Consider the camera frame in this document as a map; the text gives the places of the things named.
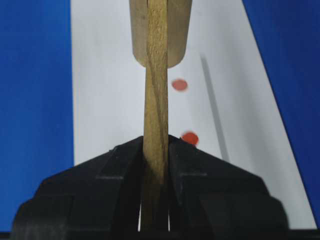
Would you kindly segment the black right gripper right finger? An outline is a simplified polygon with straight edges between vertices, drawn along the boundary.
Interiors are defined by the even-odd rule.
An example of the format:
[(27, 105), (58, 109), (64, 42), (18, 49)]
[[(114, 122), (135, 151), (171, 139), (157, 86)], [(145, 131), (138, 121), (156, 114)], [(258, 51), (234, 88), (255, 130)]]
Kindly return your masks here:
[(263, 179), (169, 137), (169, 221), (185, 240), (284, 240), (288, 218)]

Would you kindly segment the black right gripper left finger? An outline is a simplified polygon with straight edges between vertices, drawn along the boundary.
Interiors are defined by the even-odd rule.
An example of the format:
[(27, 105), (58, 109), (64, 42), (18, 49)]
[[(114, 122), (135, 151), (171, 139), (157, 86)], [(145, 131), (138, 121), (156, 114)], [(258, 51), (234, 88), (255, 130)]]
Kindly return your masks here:
[(12, 240), (124, 240), (138, 231), (143, 138), (44, 179), (14, 218)]

